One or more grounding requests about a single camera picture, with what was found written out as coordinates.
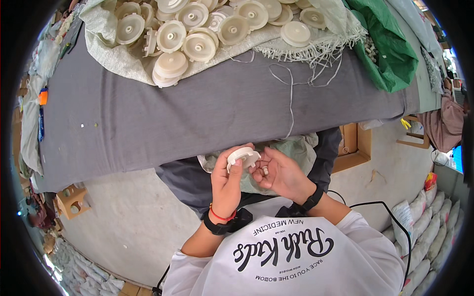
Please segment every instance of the white t-shirt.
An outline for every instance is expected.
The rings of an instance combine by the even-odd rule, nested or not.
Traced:
[[[176,252],[163,295],[398,295],[403,262],[359,213],[336,226],[323,217],[274,217],[291,204],[276,197],[246,206],[254,221],[213,257]]]

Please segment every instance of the gray table cover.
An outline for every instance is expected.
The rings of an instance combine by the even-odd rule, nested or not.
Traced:
[[[237,57],[249,58],[249,53]],[[160,89],[104,69],[87,52],[82,30],[48,83],[39,191],[58,192],[115,172],[285,137],[291,125],[290,86],[270,74],[275,62],[256,53],[252,63],[227,60]],[[295,82],[312,75],[305,63],[281,64],[292,70]],[[336,67],[326,69],[317,83],[326,84]],[[290,81],[286,69],[272,69]],[[419,109],[418,88],[414,80],[393,94],[377,90],[346,49],[328,86],[294,86],[292,108],[292,135],[301,135],[413,113]]]

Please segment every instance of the cardboard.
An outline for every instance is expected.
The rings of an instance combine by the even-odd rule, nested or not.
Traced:
[[[332,173],[347,170],[366,163],[372,155],[372,130],[363,130],[356,123],[339,127],[344,145],[339,146],[338,157],[334,162]]]

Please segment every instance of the green sack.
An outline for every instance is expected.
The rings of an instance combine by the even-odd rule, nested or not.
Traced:
[[[365,54],[363,41],[354,46],[375,86],[390,93],[408,87],[415,75],[418,58],[387,5],[381,0],[346,1],[343,0],[345,6],[352,9],[379,51],[378,65],[375,65]]]

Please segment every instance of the red string bracelet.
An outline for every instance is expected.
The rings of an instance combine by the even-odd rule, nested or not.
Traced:
[[[234,210],[234,213],[229,218],[221,218],[221,217],[217,216],[216,213],[214,213],[214,211],[212,210],[212,203],[211,203],[209,205],[209,212],[211,212],[214,215],[214,217],[216,217],[219,220],[230,221],[230,220],[234,219],[234,217],[236,216],[237,210]]]

